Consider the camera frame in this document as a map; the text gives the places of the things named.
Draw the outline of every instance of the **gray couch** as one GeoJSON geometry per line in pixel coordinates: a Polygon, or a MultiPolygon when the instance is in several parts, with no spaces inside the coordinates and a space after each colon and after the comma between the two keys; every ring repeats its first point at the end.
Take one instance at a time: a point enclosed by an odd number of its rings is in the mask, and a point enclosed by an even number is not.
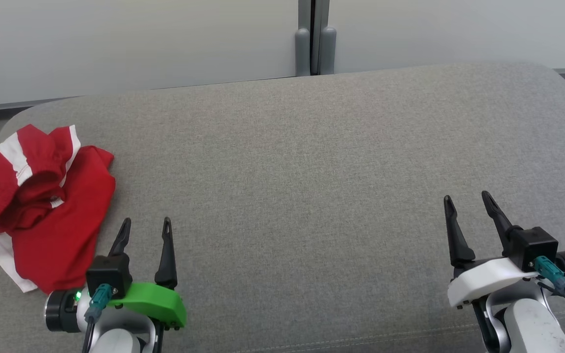
{"type": "MultiPolygon", "coordinates": [[[[478,258],[500,254],[480,192],[565,250],[565,81],[545,67],[417,67],[88,96],[18,114],[115,154],[97,243],[124,217],[135,280],[173,221],[184,330],[164,352],[482,352],[449,308],[442,197],[478,258]]],[[[0,353],[78,352],[45,295],[0,268],[0,353]]],[[[565,302],[552,300],[565,329],[565,302]]]]}

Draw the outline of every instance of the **white stripe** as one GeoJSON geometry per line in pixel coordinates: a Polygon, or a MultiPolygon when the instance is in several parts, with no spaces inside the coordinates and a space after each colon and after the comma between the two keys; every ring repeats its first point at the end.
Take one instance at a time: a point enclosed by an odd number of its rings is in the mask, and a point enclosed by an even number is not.
{"type": "Polygon", "coordinates": [[[58,197],[58,199],[55,199],[54,201],[50,201],[50,203],[52,208],[56,208],[57,206],[60,206],[65,202],[60,197],[58,197]]]}
{"type": "Polygon", "coordinates": [[[14,266],[14,253],[12,250],[12,238],[6,233],[0,233],[0,266],[6,271],[7,275],[16,283],[23,293],[35,290],[38,288],[29,279],[23,279],[16,272],[14,266]]]}
{"type": "Polygon", "coordinates": [[[27,165],[27,158],[23,154],[23,148],[19,143],[19,136],[11,134],[6,141],[0,143],[0,153],[12,165],[16,172],[16,182],[21,186],[29,177],[32,176],[32,168],[27,165]]]}
{"type": "Polygon", "coordinates": [[[71,125],[69,127],[69,135],[71,136],[71,146],[72,146],[72,153],[71,158],[65,164],[65,176],[60,181],[60,187],[65,185],[65,181],[67,181],[67,172],[69,172],[69,168],[71,168],[71,164],[74,162],[78,151],[80,150],[80,140],[78,139],[78,135],[76,134],[76,125],[71,125]]]}

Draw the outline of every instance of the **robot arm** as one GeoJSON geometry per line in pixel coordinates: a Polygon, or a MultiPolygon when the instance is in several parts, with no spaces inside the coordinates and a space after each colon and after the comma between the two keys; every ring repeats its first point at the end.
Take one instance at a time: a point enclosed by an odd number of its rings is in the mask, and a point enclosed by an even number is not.
{"type": "Polygon", "coordinates": [[[155,283],[132,283],[124,252],[130,224],[125,219],[108,256],[96,256],[85,288],[55,291],[45,303],[50,331],[86,331],[83,353],[161,353],[164,331],[186,324],[186,310],[174,290],[178,278],[170,219],[164,219],[155,283]],[[135,336],[140,333],[148,340],[135,336]]]}
{"type": "Polygon", "coordinates": [[[565,288],[565,251],[542,228],[513,226],[489,192],[482,192],[503,245],[501,257],[475,259],[457,223],[450,196],[444,197],[446,230],[453,279],[451,306],[475,311],[489,353],[565,352],[565,335],[549,308],[547,297],[565,288]]]}

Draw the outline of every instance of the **black cable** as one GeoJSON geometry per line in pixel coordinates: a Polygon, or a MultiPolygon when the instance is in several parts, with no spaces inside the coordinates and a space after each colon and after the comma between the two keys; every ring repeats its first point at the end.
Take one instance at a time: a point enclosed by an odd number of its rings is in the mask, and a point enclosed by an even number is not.
{"type": "Polygon", "coordinates": [[[542,288],[544,288],[545,290],[550,291],[551,293],[553,293],[554,295],[558,296],[558,297],[562,297],[565,299],[565,293],[561,293],[560,291],[556,290],[555,288],[552,288],[551,286],[547,286],[546,284],[542,283],[542,282],[538,282],[538,285],[542,288]]]}
{"type": "Polygon", "coordinates": [[[156,342],[154,343],[154,348],[152,353],[162,353],[163,351],[163,335],[164,335],[164,324],[156,319],[152,319],[154,323],[154,328],[156,330],[156,342]]]}
{"type": "Polygon", "coordinates": [[[82,346],[82,353],[90,352],[90,344],[93,342],[93,330],[95,330],[95,320],[92,317],[88,318],[87,331],[84,335],[84,344],[82,346]]]}

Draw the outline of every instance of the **white wall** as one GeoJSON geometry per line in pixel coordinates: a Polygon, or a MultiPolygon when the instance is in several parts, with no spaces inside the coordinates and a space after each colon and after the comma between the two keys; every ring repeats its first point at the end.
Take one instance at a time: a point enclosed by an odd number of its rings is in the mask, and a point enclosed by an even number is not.
{"type": "Polygon", "coordinates": [[[0,103],[293,76],[298,2],[0,0],[0,103]]]}
{"type": "Polygon", "coordinates": [[[479,60],[565,69],[565,0],[331,0],[335,72],[479,60]]]}

